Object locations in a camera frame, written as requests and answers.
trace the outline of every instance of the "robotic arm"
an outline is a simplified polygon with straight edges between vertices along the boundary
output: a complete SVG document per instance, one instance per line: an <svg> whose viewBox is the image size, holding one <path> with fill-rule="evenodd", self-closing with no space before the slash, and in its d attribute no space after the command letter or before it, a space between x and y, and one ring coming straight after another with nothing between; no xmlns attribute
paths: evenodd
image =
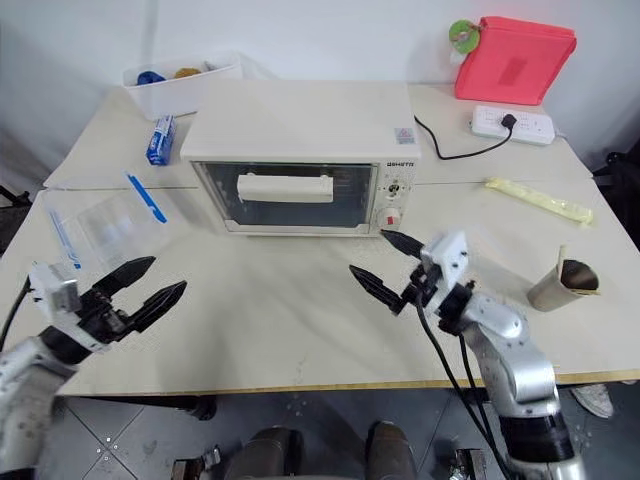
<svg viewBox="0 0 640 480"><path fill-rule="evenodd" d="M81 296L76 280L61 265L33 267L34 300L52 326L0 355L0 478L28 478L38 461L54 396L78 363L133 331L143 332L178 302L185 281L159 290L133 315L111 306L111 297L139 280L154 260L129 261Z"/></svg>
<svg viewBox="0 0 640 480"><path fill-rule="evenodd" d="M367 292L398 315L408 304L424 309L424 317L440 317L439 328L462 336L473 350L509 453L513 476L530 480L581 480L586 475L571 445L560 412L553 367L533 344L527 320L512 308L482 293L473 282L458 280L468 265L462 232L446 235L430 246L399 232L382 231L398 250L420 264L401 295L361 268L351 272Z"/></svg>

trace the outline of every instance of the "green tape roll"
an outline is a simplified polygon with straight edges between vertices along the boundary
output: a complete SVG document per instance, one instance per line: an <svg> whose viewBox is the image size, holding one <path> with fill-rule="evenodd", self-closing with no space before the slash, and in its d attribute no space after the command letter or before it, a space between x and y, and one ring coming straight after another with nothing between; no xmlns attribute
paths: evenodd
<svg viewBox="0 0 640 480"><path fill-rule="evenodd" d="M449 27L449 41L458 52L471 53L480 43L480 27L469 20L458 20Z"/></svg>

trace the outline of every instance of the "oven control knob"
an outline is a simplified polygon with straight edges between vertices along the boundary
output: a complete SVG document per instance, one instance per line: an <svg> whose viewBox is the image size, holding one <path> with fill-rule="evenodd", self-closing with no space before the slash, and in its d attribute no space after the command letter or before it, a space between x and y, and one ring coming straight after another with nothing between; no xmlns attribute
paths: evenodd
<svg viewBox="0 0 640 480"><path fill-rule="evenodd" d="M393 228L400 225L400 211L397 208L383 208L378 212L378 226Z"/></svg>

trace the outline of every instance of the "white box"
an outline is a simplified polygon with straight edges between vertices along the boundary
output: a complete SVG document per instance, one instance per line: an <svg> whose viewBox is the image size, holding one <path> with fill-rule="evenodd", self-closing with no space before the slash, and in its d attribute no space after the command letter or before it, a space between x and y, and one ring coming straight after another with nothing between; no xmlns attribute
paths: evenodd
<svg viewBox="0 0 640 480"><path fill-rule="evenodd" d="M202 73L173 78L183 67L193 67ZM136 85L138 75L147 70L162 75L164 82ZM148 120L165 115L185 115L197 112L213 80L243 77L242 63L235 52L220 52L207 59L189 57L170 62L142 65L124 72L124 87Z"/></svg>

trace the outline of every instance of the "floor tile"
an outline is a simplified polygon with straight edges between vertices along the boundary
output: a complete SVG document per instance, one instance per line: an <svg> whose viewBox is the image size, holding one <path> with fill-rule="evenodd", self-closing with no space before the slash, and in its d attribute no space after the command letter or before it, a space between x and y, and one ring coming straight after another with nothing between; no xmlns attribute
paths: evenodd
<svg viewBox="0 0 640 480"><path fill-rule="evenodd" d="M197 457L216 444L230 455L260 429L282 424L288 414L287 399L283 394L223 395L209 421L147 406L116 440L111 453L136 477L169 478L178 458Z"/></svg>
<svg viewBox="0 0 640 480"><path fill-rule="evenodd" d="M582 450L589 478L640 476L640 384L607 385L615 409L608 420L587 414Z"/></svg>
<svg viewBox="0 0 640 480"><path fill-rule="evenodd" d="M505 447L500 435L500 421L490 404L485 404L485 411L496 437L498 448L504 455ZM502 478L500 469L491 454L484 438L476 429L462 402L453 395L444 411L435 432L431 448L427 452L424 463L419 465L419 478L449 478L449 465L458 448L480 448L487 462L487 478Z"/></svg>
<svg viewBox="0 0 640 480"><path fill-rule="evenodd" d="M571 443L574 450L580 453L588 441L585 422L589 414L571 395L571 389L563 388L558 392L558 395L560 397L562 416L571 434Z"/></svg>
<svg viewBox="0 0 640 480"><path fill-rule="evenodd" d="M102 455L89 470L83 480L135 480L134 477L113 455Z"/></svg>
<svg viewBox="0 0 640 480"><path fill-rule="evenodd" d="M308 465L322 469L317 473L358 475L364 468L364 444L369 429L378 421L393 422L403 429L412 446L416 463L424 456L439 418L449 401L446 390L355 390L303 394L296 417L301 430L318 449L307 448L308 457L317 459ZM333 453L333 460L328 456ZM340 466L343 470L332 472Z"/></svg>
<svg viewBox="0 0 640 480"><path fill-rule="evenodd" d="M39 478L82 478L103 454L104 447L65 406L56 401L45 448L38 466Z"/></svg>
<svg viewBox="0 0 640 480"><path fill-rule="evenodd" d="M105 445L113 442L140 413L141 405L82 397L66 397L67 407Z"/></svg>

